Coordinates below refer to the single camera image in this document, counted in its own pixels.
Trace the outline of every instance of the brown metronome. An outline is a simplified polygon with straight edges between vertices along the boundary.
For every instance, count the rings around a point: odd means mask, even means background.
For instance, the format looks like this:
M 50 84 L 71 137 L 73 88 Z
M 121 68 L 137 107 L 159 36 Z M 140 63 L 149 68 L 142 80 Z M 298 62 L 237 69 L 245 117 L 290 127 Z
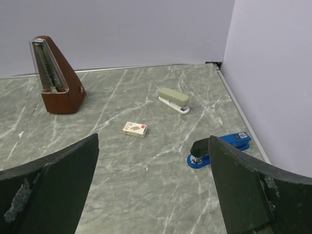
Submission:
M 77 112 L 86 92 L 71 65 L 50 37 L 39 36 L 29 43 L 47 111 L 52 114 Z

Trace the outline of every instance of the white box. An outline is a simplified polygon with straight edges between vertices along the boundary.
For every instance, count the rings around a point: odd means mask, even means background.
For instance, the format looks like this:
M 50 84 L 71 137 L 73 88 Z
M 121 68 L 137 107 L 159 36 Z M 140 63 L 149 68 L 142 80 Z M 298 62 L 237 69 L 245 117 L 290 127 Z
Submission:
M 126 135 L 143 138 L 145 137 L 147 126 L 145 124 L 127 122 L 122 130 Z

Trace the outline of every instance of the metronome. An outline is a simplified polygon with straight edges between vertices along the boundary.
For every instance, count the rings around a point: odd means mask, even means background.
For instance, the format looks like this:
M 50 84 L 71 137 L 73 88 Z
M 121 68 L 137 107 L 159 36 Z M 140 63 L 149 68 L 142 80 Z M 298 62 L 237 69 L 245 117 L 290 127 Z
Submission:
M 71 65 L 48 36 L 29 42 L 41 95 L 48 112 L 78 111 L 86 92 Z

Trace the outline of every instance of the blue and black stapler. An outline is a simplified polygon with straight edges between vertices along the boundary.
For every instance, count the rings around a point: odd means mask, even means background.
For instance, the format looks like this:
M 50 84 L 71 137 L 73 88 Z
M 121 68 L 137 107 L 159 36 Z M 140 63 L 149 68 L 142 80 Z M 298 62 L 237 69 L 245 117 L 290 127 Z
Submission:
M 241 151 L 247 150 L 249 148 L 249 141 L 252 140 L 246 132 L 221 136 L 220 139 Z M 193 143 L 190 150 L 191 154 L 187 157 L 187 164 L 190 167 L 198 169 L 210 164 L 208 142 L 209 138 L 205 138 Z

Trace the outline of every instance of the wall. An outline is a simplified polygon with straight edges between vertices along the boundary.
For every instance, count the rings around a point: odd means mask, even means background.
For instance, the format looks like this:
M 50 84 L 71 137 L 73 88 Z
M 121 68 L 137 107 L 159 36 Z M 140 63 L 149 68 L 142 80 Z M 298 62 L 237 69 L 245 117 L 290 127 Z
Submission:
M 273 165 L 312 177 L 312 1 L 236 0 L 222 65 Z
M 0 77 L 49 35 L 74 69 L 222 61 L 234 0 L 1 0 Z

